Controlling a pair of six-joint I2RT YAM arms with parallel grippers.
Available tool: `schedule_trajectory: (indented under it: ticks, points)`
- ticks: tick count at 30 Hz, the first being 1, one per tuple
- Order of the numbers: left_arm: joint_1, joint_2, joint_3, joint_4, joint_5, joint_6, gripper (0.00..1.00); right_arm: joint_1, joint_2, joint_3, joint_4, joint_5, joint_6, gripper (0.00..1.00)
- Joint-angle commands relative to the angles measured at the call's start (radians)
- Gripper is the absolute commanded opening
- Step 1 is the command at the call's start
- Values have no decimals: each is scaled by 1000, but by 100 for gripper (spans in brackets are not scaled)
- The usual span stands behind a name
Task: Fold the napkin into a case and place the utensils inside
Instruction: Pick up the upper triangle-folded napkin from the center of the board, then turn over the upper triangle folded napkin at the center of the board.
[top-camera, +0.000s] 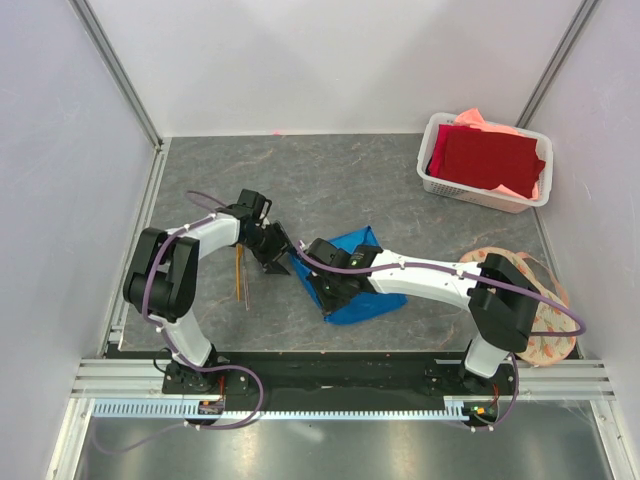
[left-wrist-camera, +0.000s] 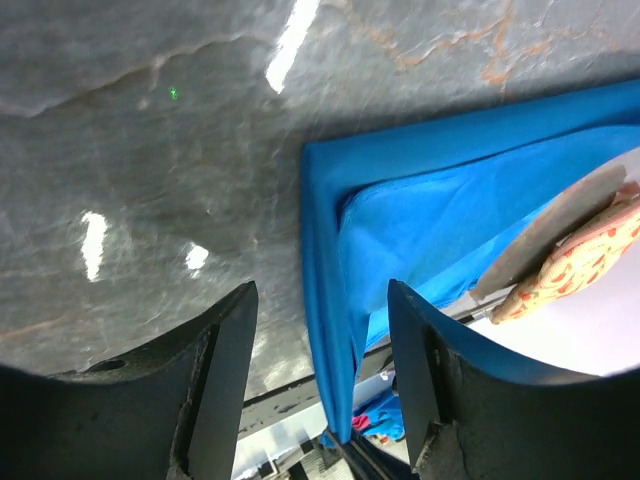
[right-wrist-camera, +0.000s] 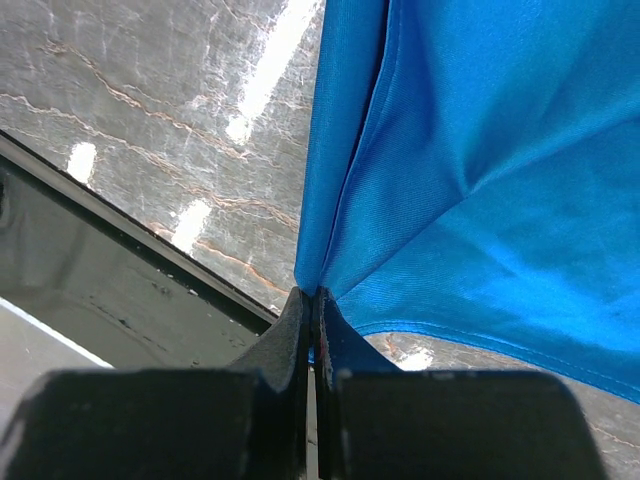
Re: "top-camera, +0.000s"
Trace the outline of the blue cloth napkin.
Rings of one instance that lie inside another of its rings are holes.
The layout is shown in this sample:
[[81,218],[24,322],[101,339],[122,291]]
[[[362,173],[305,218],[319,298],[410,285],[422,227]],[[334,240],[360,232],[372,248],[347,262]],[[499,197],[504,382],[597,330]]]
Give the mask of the blue cloth napkin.
[[[350,257],[361,245],[381,251],[371,226],[366,226],[327,241],[335,250],[347,252],[346,263],[338,268],[352,268]],[[320,308],[324,321],[333,325],[351,325],[397,311],[407,304],[406,295],[376,293],[364,282],[364,275],[339,275],[324,270],[313,275],[308,265],[291,255],[291,263],[307,293]]]

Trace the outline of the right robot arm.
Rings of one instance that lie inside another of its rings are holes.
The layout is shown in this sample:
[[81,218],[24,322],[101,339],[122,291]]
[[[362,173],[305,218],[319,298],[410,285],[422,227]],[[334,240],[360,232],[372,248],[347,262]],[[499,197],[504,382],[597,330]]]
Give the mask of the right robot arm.
[[483,392],[511,353],[526,350],[540,291],[508,259],[490,254],[480,262],[419,259],[379,246],[350,253],[316,239],[300,254],[322,308],[332,313],[362,293],[402,294],[434,300],[469,313],[477,335],[458,368],[467,392]]

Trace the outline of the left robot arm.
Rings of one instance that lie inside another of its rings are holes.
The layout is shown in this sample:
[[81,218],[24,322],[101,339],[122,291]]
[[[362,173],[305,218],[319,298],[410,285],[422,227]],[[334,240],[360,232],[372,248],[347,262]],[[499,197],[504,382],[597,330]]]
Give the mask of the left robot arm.
[[238,245],[254,255],[265,273],[288,273],[279,263],[292,250],[282,225],[229,210],[175,229],[144,229],[126,273],[124,300],[162,335],[174,361],[187,367],[185,382],[198,393],[211,392],[220,378],[215,348],[193,311],[199,263]]

